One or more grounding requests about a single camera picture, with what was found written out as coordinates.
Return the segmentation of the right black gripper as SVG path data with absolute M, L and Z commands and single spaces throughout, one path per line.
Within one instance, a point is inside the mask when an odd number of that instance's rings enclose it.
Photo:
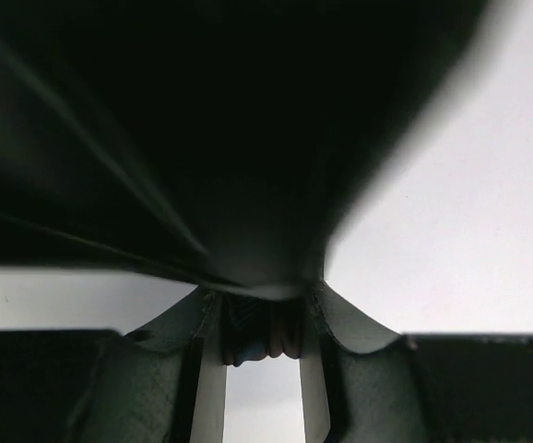
M 298 297 L 488 6 L 0 1 L 0 267 Z

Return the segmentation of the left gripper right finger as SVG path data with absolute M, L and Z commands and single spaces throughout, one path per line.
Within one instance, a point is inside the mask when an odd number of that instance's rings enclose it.
M 300 361 L 309 442 L 533 442 L 533 334 L 399 334 L 318 282 Z

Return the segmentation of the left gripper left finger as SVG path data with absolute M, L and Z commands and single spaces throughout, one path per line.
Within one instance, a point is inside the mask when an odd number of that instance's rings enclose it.
M 198 288 L 127 334 L 0 330 L 0 442 L 219 442 L 221 296 Z

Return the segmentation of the dark striped necktie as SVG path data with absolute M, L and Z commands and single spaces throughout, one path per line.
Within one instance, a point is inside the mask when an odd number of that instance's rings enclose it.
M 267 357 L 302 354 L 301 299 L 268 301 L 225 294 L 221 311 L 221 350 L 225 365 L 238 367 Z

